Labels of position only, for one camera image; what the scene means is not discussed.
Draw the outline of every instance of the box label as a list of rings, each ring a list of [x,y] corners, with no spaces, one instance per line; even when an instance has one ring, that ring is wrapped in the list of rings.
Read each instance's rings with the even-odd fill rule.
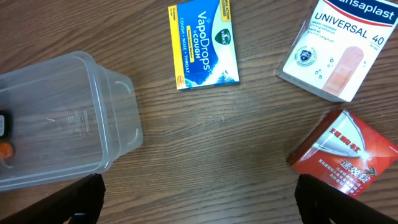
[[[398,149],[393,143],[344,111],[294,169],[357,197],[396,159]]]
[[[283,72],[351,101],[398,23],[398,5],[318,0]]]
[[[239,83],[229,1],[190,1],[169,15],[179,90]]]

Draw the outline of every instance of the red box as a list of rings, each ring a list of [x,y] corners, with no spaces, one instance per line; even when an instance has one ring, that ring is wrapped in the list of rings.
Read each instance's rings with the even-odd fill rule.
[[[334,110],[288,162],[355,198],[396,159],[396,145],[348,111]]]

